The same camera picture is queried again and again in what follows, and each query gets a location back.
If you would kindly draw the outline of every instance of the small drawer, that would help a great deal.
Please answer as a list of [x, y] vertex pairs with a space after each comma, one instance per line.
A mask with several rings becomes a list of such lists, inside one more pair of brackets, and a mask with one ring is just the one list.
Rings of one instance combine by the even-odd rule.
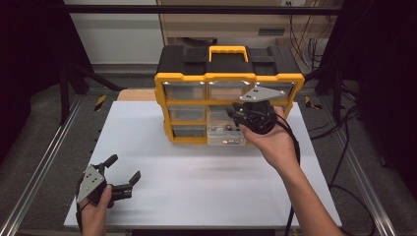
[[208, 145], [210, 146], [242, 146], [246, 143], [240, 131], [208, 132]]
[[208, 82], [208, 99], [213, 100], [237, 100], [250, 88], [248, 82]]
[[206, 83], [204, 82], [164, 82], [163, 88], [165, 90], [166, 99], [206, 99]]
[[172, 126], [175, 138], [203, 138], [206, 136], [205, 126]]
[[206, 107], [205, 106], [168, 106], [169, 117], [173, 121], [205, 121]]
[[289, 94], [291, 94], [294, 85], [292, 83], [257, 83], [257, 86], [267, 88], [267, 89], [274, 89], [274, 90], [283, 90], [285, 92], [285, 96], [279, 98], [278, 100], [282, 100], [287, 98]]
[[242, 132], [228, 117], [226, 107], [210, 106], [208, 112], [208, 145], [210, 146], [242, 146], [246, 143]]

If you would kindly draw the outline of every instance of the metal rail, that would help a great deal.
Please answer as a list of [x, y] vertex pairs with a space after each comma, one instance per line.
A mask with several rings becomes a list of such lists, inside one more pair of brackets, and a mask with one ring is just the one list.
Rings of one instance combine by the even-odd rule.
[[89, 14], [229, 14], [229, 15], [321, 15], [352, 13], [339, 7], [273, 7], [209, 5], [45, 5], [44, 10]]
[[24, 192], [22, 193], [12, 212], [7, 217], [6, 221], [3, 223], [0, 229], [1, 236], [13, 236], [18, 231], [18, 228], [21, 225], [31, 202], [34, 199], [37, 190], [39, 189], [44, 177], [46, 176], [48, 169], [56, 156], [56, 153], [61, 147], [62, 142], [64, 141], [68, 130], [74, 121], [80, 104], [83, 101], [83, 97], [83, 95], [76, 95], [76, 98], [71, 107], [72, 112], [70, 113], [70, 116], [63, 125], [59, 126], [54, 138], [49, 144], [48, 149], [43, 155], [42, 160], [37, 165], [36, 170], [34, 171], [27, 186], [25, 187]]
[[[328, 117], [331, 119], [331, 122], [333, 125], [336, 125], [336, 122], [331, 118], [331, 105], [329, 104], [328, 99], [325, 97], [319, 97], [319, 99], [328, 114]], [[340, 146], [344, 147], [344, 144], [346, 143], [346, 135], [344, 134], [343, 129], [339, 129], [336, 133]], [[375, 192], [374, 187], [372, 187], [371, 181], [365, 174], [365, 171], [359, 163], [358, 158], [356, 157], [351, 146], [347, 149], [346, 158], [348, 160], [353, 178], [355, 178], [359, 191], [361, 192], [369, 211], [375, 219], [375, 224], [377, 225], [380, 234], [382, 236], [396, 236], [395, 230], [387, 216], [384, 206]]]

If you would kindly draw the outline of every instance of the yellow storage organizer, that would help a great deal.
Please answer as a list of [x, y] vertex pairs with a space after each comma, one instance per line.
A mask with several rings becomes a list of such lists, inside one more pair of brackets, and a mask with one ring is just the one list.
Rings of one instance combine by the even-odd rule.
[[284, 91], [270, 101], [291, 110], [304, 77], [287, 47], [165, 46], [155, 75], [156, 101], [173, 143], [243, 145], [225, 107], [254, 86]]

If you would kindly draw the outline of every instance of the human arm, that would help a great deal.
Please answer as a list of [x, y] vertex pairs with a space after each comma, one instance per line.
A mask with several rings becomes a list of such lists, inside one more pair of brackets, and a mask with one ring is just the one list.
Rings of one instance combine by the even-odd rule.
[[[281, 107], [274, 110], [283, 117]], [[278, 125], [265, 135], [255, 134], [243, 125], [239, 128], [281, 176], [304, 235], [342, 235], [300, 168], [288, 133]]]
[[101, 194], [97, 206], [88, 199], [80, 203], [82, 209], [83, 236], [103, 236], [106, 232], [107, 206], [111, 200], [111, 185]]

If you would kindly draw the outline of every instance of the yellow carrying handle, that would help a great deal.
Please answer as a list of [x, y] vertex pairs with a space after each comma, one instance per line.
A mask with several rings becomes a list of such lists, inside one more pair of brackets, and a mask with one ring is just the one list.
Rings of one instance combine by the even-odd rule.
[[208, 54], [208, 61], [211, 62], [212, 53], [242, 53], [245, 57], [245, 62], [248, 62], [248, 53], [245, 46], [210, 46]]

